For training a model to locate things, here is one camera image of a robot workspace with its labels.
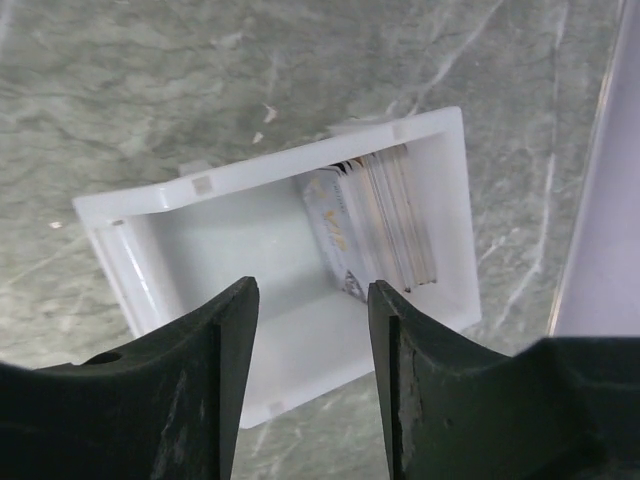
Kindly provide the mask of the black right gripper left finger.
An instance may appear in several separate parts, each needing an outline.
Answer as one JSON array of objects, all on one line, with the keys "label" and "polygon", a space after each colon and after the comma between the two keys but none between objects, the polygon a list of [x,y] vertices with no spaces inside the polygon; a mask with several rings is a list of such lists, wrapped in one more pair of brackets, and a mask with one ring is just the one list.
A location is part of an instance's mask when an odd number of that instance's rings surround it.
[{"label": "black right gripper left finger", "polygon": [[5,479],[227,479],[258,320],[244,277],[79,364],[1,368]]}]

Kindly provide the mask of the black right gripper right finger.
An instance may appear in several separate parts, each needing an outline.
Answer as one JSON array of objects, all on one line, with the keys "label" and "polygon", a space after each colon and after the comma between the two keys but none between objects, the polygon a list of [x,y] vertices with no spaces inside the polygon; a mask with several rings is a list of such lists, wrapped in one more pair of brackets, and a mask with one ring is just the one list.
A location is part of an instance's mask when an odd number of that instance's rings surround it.
[{"label": "black right gripper right finger", "polygon": [[506,356],[372,283],[368,321],[393,479],[635,479],[639,341],[548,337]]}]

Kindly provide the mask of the white VIP credit card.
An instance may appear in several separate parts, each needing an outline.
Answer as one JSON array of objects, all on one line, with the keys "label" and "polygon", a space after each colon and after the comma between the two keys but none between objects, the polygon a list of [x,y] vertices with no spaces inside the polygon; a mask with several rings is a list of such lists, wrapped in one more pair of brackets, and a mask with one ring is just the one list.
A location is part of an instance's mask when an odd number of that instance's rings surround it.
[{"label": "white VIP credit card", "polygon": [[299,186],[334,285],[365,303],[368,272],[344,201],[340,178],[340,169],[328,166],[303,174]]}]

